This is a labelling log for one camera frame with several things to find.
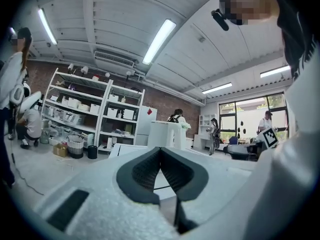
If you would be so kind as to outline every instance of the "air conditioning unit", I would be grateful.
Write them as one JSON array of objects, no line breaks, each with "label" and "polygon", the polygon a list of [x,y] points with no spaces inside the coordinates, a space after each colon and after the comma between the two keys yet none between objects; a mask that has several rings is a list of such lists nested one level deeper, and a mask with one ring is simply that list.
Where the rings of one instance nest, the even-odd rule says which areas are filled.
[{"label": "air conditioning unit", "polygon": [[123,58],[123,57],[119,57],[113,54],[109,54],[106,52],[101,52],[101,51],[95,51],[94,52],[94,57],[96,60],[101,60],[101,61],[105,61],[105,62],[110,62],[110,63],[114,63],[123,67],[126,67],[128,69],[133,70],[135,63],[132,60]]}]

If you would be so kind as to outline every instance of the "red brick wall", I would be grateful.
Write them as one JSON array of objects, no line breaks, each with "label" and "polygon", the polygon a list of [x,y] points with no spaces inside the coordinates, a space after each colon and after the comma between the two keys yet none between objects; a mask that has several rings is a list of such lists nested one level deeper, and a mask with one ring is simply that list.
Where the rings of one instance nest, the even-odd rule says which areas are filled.
[{"label": "red brick wall", "polygon": [[[28,84],[30,85],[31,91],[41,91],[42,94],[46,93],[51,77],[56,68],[59,68],[59,71],[62,72],[66,72],[68,70],[68,66],[65,64],[35,61],[28,61],[27,68],[29,73]],[[103,73],[100,71],[90,70],[89,72],[90,73],[86,75],[88,78],[92,78],[93,74],[97,74],[101,75],[100,80],[104,81],[107,79],[106,77],[102,76]],[[112,79],[114,84],[117,86],[124,87],[126,84],[126,80],[124,78],[111,75],[110,79]],[[193,138],[194,134],[198,134],[200,115],[199,106],[193,105],[188,101],[133,81],[128,81],[125,87],[129,89],[132,87],[136,87],[140,90],[145,89],[143,105],[157,109],[156,119],[158,121],[167,121],[168,117],[173,114],[175,109],[182,109],[185,120],[191,125],[191,129],[187,131],[187,136]]]}]

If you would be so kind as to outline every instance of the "white shelf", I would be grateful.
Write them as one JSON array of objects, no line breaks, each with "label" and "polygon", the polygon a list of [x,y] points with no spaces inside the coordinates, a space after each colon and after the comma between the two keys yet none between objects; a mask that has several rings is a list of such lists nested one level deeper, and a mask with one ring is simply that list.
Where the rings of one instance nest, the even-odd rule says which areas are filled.
[{"label": "white shelf", "polygon": [[77,76],[74,74],[67,74],[62,72],[56,72],[56,74],[59,75],[63,80],[69,83],[77,84],[77,85],[88,86],[88,87],[92,87],[92,88],[103,90],[103,91],[108,86],[107,82],[96,81],[83,76]]},{"label": "white shelf", "polygon": [[76,91],[76,90],[70,90],[70,89],[67,89],[67,88],[62,88],[62,87],[59,87],[59,86],[56,86],[56,85],[52,85],[52,84],[50,85],[50,87],[58,89],[62,93],[64,92],[64,93],[67,93],[67,94],[71,94],[72,96],[75,96],[75,97],[78,97],[78,98],[85,98],[85,99],[89,99],[89,100],[93,100],[93,101],[99,101],[99,102],[101,102],[103,100],[102,97],[98,97],[98,96],[95,96],[95,95],[87,94],[87,93]]},{"label": "white shelf", "polygon": [[57,105],[59,107],[67,108],[69,110],[78,111],[78,112],[85,113],[85,114],[92,115],[92,116],[96,116],[96,117],[98,116],[98,114],[92,113],[90,111],[85,111],[85,110],[74,108],[74,107],[71,107],[71,106],[62,105],[61,103],[53,101],[53,100],[50,100],[50,99],[46,99],[45,102]]},{"label": "white shelf", "polygon": [[102,135],[108,135],[108,136],[114,136],[114,137],[120,137],[120,138],[127,138],[127,139],[134,139],[135,136],[134,135],[122,135],[119,133],[115,133],[115,132],[104,132],[104,131],[100,131],[99,134]]},{"label": "white shelf", "polygon": [[131,97],[135,99],[139,99],[143,94],[142,92],[138,92],[136,90],[127,89],[127,88],[116,86],[116,85],[111,85],[111,88],[112,88],[111,91],[114,94],[119,94],[125,97]]},{"label": "white shelf", "polygon": [[112,148],[104,148],[106,147],[107,144],[106,143],[102,143],[99,147],[98,147],[98,150],[100,151],[105,151],[105,152],[111,152],[112,151]]},{"label": "white shelf", "polygon": [[113,100],[109,100],[109,99],[107,101],[110,102],[110,103],[113,103],[113,104],[117,104],[117,105],[119,105],[120,107],[123,107],[123,108],[135,108],[135,109],[139,109],[140,108],[140,106],[132,105],[132,104],[124,103],[124,102],[113,101]]},{"label": "white shelf", "polygon": [[90,132],[90,133],[95,133],[96,132],[96,128],[94,128],[94,127],[85,126],[85,125],[78,125],[78,124],[74,125],[72,123],[61,121],[61,120],[59,120],[57,118],[48,116],[46,114],[42,114],[42,116],[47,118],[47,119],[50,119],[52,121],[55,121],[55,122],[57,122],[59,124],[62,124],[62,125],[65,125],[65,126],[69,126],[69,127],[72,127],[72,128],[76,128],[76,129],[79,129],[79,130],[82,130],[82,131],[85,131],[85,132]]},{"label": "white shelf", "polygon": [[137,123],[137,121],[133,121],[133,120],[129,120],[129,119],[123,119],[123,118],[118,118],[118,117],[112,117],[112,116],[108,116],[108,115],[103,115],[103,117],[104,117],[104,118],[108,118],[108,119],[113,119],[113,120],[128,122],[128,123],[134,123],[134,124]]}]

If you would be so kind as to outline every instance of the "backpack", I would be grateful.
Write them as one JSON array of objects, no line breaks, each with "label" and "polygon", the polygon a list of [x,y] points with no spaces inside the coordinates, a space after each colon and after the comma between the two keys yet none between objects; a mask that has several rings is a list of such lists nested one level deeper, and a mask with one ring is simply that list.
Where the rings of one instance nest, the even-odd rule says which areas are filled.
[{"label": "backpack", "polygon": [[170,118],[169,118],[169,120],[168,120],[168,122],[169,123],[179,123],[179,121],[178,121],[178,118],[180,117],[180,115],[178,115],[177,116],[177,118],[175,118],[175,116],[174,115],[172,115],[172,116],[170,116]]},{"label": "backpack", "polygon": [[259,135],[259,133],[261,133],[260,131],[260,126],[258,126],[258,130],[256,131],[256,135]]}]

